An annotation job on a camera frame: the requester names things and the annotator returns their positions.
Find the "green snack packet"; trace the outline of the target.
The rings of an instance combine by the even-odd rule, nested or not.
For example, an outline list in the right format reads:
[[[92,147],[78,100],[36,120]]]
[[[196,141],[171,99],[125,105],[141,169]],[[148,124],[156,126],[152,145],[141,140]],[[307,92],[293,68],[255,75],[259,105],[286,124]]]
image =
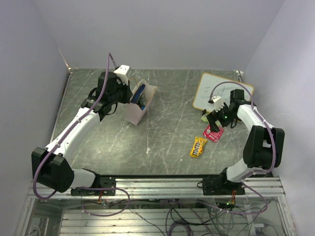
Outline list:
[[[208,122],[208,119],[207,119],[207,115],[208,115],[209,113],[205,113],[204,115],[202,115],[202,117],[201,117],[201,120],[203,121],[203,122]]]

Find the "blue Burts chips bag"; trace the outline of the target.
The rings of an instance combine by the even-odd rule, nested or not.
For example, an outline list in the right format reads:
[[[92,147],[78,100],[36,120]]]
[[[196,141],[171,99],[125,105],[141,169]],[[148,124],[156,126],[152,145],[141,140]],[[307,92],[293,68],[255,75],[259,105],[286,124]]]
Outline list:
[[[136,104],[141,96],[141,94],[143,93],[144,89],[145,89],[145,84],[142,84],[138,90],[136,91],[136,93],[133,95],[132,99],[131,99],[131,103]]]

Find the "white paper bag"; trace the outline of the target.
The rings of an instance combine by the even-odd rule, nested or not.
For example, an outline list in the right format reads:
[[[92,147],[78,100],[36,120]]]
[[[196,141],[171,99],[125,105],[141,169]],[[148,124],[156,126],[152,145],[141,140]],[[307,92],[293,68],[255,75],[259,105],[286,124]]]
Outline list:
[[[131,122],[132,124],[137,125],[140,122],[141,118],[144,116],[145,112],[148,110],[153,100],[153,97],[156,93],[157,86],[148,84],[144,79],[138,81],[135,78],[133,78],[133,80],[136,82],[136,85],[134,86],[132,90],[133,95],[136,93],[136,91],[142,84],[146,85],[143,93],[141,94],[136,104],[130,102],[125,105],[125,119]],[[140,103],[147,105],[144,110],[140,109],[140,105],[139,105]]]

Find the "red snack packet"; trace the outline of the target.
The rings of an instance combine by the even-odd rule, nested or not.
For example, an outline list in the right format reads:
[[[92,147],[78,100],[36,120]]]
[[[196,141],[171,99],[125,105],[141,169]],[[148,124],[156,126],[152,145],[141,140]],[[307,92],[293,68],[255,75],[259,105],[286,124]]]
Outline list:
[[[219,132],[214,132],[214,131],[211,131],[210,128],[211,128],[210,125],[208,125],[207,128],[203,132],[203,136],[206,139],[212,141],[213,143],[217,143],[219,139],[221,138],[224,132],[224,129],[219,127]]]

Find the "yellow M&M's packet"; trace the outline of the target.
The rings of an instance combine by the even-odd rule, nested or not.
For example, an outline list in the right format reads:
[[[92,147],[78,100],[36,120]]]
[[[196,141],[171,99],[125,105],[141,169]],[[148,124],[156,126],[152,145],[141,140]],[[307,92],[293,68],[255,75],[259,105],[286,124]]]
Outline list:
[[[195,137],[193,147],[190,151],[190,157],[197,158],[200,156],[204,150],[207,143],[207,139],[202,137]]]

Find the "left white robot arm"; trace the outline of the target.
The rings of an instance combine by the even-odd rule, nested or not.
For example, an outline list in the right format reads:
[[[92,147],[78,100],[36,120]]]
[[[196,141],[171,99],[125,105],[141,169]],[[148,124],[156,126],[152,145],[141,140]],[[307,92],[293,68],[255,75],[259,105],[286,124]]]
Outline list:
[[[33,192],[40,183],[55,193],[70,188],[83,189],[89,195],[114,188],[105,183],[104,176],[86,169],[72,169],[69,161],[76,154],[81,142],[102,120],[115,113],[118,104],[130,102],[132,92],[127,74],[129,66],[121,65],[114,72],[105,71],[66,129],[45,148],[37,147],[31,154]]]

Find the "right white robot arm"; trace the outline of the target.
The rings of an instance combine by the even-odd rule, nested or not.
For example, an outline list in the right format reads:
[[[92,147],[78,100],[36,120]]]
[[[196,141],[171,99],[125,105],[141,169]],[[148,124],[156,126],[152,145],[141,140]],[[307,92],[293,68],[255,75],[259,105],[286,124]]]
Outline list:
[[[239,120],[249,131],[242,159],[226,168],[226,177],[217,182],[220,193],[229,194],[234,189],[234,182],[239,183],[254,174],[269,173],[280,165],[285,132],[263,118],[253,101],[245,99],[244,90],[232,90],[229,105],[220,96],[212,96],[209,103],[214,105],[214,110],[207,115],[211,131],[219,131],[217,122],[227,127]]]

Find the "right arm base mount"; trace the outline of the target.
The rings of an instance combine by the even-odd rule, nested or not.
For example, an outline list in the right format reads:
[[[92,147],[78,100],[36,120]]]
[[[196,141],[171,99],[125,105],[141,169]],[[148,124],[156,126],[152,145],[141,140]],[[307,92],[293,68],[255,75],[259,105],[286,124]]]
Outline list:
[[[222,171],[219,175],[205,176],[197,187],[202,188],[204,196],[245,194],[240,182],[231,182],[227,179],[226,171]]]

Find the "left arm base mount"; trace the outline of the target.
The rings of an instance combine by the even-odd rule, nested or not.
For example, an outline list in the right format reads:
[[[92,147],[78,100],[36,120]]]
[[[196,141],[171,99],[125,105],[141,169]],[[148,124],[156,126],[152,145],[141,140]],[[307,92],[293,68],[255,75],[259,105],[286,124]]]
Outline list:
[[[71,196],[98,196],[101,193],[103,196],[114,196],[116,190],[116,180],[113,177],[97,175],[91,188],[110,188],[110,190],[87,190],[82,188],[72,188],[70,191]]]

